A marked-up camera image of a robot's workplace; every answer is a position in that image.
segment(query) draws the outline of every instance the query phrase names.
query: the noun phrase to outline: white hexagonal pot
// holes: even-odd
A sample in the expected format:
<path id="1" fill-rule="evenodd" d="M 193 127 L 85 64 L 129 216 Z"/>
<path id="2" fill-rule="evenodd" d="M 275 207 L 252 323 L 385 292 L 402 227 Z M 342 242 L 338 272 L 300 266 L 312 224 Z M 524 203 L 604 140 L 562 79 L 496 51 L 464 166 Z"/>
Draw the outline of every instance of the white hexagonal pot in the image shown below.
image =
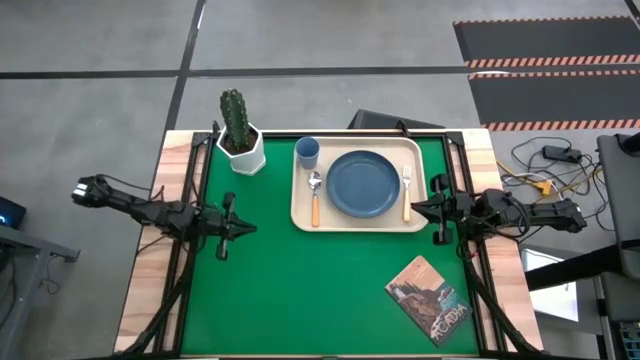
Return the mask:
<path id="1" fill-rule="evenodd" d="M 222 150 L 222 152 L 231 160 L 231 169 L 234 172 L 242 175 L 253 175 L 258 172 L 258 170 L 262 169 L 262 167 L 267 163 L 267 159 L 264 156 L 264 142 L 262 140 L 262 132 L 256 129 L 255 126 L 249 123 L 249 126 L 258 134 L 258 139 L 256 140 L 256 144 L 251 151 L 247 151 L 238 155 L 231 155 L 224 148 L 223 140 L 227 134 L 227 127 L 225 126 L 222 129 L 222 133 L 218 137 L 218 142 L 216 146 L 218 149 Z"/>

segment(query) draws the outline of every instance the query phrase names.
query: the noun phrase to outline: green mat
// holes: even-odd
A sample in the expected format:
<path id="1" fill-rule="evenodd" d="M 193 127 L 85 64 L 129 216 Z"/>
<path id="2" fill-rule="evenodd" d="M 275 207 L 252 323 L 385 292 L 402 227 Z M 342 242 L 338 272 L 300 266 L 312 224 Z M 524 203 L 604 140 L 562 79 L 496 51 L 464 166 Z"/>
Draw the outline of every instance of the green mat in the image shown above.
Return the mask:
<path id="1" fill-rule="evenodd" d="M 417 143 L 427 179 L 445 172 L 441 140 Z M 214 150 L 207 203 L 235 192 L 237 213 L 258 232 L 230 243 L 226 262 L 215 257 L 216 238 L 198 254 L 182 353 L 477 354 L 471 318 L 438 348 L 384 289 L 423 255 L 468 301 L 455 245 L 434 246 L 435 225 L 413 234 L 298 229 L 290 214 L 294 144 L 265 139 L 267 164 L 253 177 L 233 173 Z"/>

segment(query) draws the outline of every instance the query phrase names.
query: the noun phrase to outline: yellow cable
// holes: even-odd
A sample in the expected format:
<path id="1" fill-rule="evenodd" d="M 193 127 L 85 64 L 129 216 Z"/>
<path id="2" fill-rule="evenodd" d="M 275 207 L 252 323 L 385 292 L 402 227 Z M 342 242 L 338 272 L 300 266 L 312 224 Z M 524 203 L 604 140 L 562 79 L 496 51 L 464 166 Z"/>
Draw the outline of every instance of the yellow cable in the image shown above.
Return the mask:
<path id="1" fill-rule="evenodd" d="M 496 159 L 496 163 L 498 164 L 499 167 L 502 168 L 502 170 L 506 171 L 507 174 L 509 174 L 511 176 L 516 176 L 516 174 L 513 171 L 509 170 L 509 168 L 506 167 L 502 162 L 500 162 L 500 160 Z M 601 171 L 602 171 L 602 169 L 598 169 L 595 172 L 592 171 L 589 174 L 587 174 L 587 176 L 585 176 L 585 178 L 580 180 L 579 182 L 564 186 L 564 187 L 560 188 L 559 191 L 557 191 L 557 192 L 549 193 L 548 195 L 543 195 L 538 200 L 536 200 L 536 202 L 538 202 L 538 201 L 540 201 L 542 199 L 546 199 L 546 198 L 548 198 L 550 196 L 554 196 L 554 195 L 556 195 L 558 193 L 564 194 L 564 192 L 567 191 L 567 190 L 575 190 L 576 187 L 582 185 L 584 182 L 588 181 L 589 179 L 591 179 L 593 176 L 597 175 Z M 528 185 L 531 185 L 531 186 L 533 186 L 533 187 L 535 187 L 536 189 L 539 189 L 539 190 L 542 190 L 544 188 L 544 183 L 545 183 L 544 181 L 535 182 L 535 181 L 531 181 L 531 180 L 526 179 L 526 178 L 518 178 L 518 180 L 522 180 L 523 182 L 527 183 Z"/>

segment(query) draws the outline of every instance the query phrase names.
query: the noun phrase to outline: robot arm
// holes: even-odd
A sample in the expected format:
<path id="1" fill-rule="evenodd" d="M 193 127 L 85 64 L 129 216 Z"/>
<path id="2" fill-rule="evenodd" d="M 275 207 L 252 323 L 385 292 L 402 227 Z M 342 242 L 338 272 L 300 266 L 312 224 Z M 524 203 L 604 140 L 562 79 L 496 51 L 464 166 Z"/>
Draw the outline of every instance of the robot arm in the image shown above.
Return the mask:
<path id="1" fill-rule="evenodd" d="M 216 257 L 220 260 L 227 259 L 228 241 L 257 230 L 235 214 L 233 193 L 225 194 L 223 213 L 215 206 L 196 207 L 182 201 L 145 200 L 114 189 L 104 176 L 95 175 L 80 178 L 71 198 L 80 206 L 109 207 L 129 214 L 138 223 L 153 225 L 163 235 L 177 241 L 192 236 L 219 236 Z"/>
<path id="2" fill-rule="evenodd" d="M 471 240 L 482 240 L 501 229 L 518 227 L 524 235 L 532 226 L 550 226 L 559 231 L 577 233 L 587 226 L 580 208 L 570 199 L 554 203 L 523 204 L 511 193 L 498 189 L 487 189 L 481 194 L 471 195 L 459 192 L 447 197 L 449 188 L 447 176 L 436 175 L 430 181 L 435 193 L 429 200 L 412 203 L 411 208 L 431 223 L 440 224 L 434 234 L 434 244 L 451 243 L 452 235 L 445 226 L 447 221 L 460 225 L 463 236 Z"/>

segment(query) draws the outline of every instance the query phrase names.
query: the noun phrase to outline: book cover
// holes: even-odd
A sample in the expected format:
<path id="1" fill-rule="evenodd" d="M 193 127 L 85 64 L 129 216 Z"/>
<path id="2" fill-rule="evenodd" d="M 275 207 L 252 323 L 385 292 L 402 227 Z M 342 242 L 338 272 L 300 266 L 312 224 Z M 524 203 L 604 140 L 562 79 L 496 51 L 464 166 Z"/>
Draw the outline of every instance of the book cover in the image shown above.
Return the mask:
<path id="1" fill-rule="evenodd" d="M 471 315 L 471 307 L 418 256 L 385 288 L 436 346 Z"/>

